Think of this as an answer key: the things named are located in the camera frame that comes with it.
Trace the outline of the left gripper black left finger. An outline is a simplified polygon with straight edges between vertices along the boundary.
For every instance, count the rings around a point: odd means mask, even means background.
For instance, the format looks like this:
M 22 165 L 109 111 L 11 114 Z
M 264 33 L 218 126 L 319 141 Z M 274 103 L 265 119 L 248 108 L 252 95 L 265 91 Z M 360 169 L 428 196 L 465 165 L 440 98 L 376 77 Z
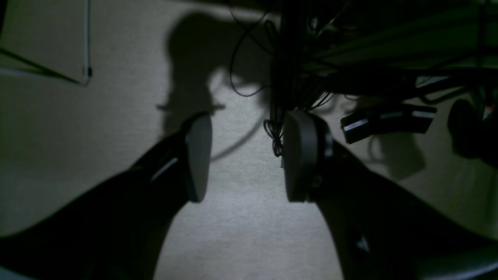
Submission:
M 176 214 L 207 191 L 208 113 L 36 225 L 1 238 L 1 267 L 37 280 L 151 280 Z

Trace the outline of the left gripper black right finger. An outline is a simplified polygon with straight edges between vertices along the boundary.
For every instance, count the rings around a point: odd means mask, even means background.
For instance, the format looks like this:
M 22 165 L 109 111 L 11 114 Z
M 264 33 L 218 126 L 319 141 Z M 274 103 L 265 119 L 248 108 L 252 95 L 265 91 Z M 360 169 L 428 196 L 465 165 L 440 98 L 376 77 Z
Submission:
M 288 111 L 283 140 L 288 200 L 318 206 L 345 280 L 497 279 L 496 240 L 372 172 L 322 118 Z

